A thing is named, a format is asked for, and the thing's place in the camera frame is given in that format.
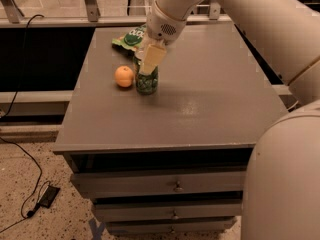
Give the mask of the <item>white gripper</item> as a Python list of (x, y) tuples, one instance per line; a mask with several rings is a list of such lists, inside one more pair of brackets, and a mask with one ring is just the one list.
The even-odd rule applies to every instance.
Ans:
[(166, 48), (152, 44), (153, 39), (163, 40), (166, 44), (178, 39), (186, 26), (187, 10), (185, 7), (155, 0), (147, 15), (147, 33), (152, 39), (143, 39), (135, 51), (135, 57), (141, 60), (139, 72), (150, 75), (163, 61)]

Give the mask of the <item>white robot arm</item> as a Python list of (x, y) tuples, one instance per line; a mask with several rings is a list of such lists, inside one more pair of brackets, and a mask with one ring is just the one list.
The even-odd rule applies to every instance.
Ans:
[[(143, 72), (160, 64), (204, 0), (151, 0)], [(299, 108), (257, 139), (243, 185), (241, 240), (320, 240), (320, 16), (297, 0), (216, 0), (281, 75)]]

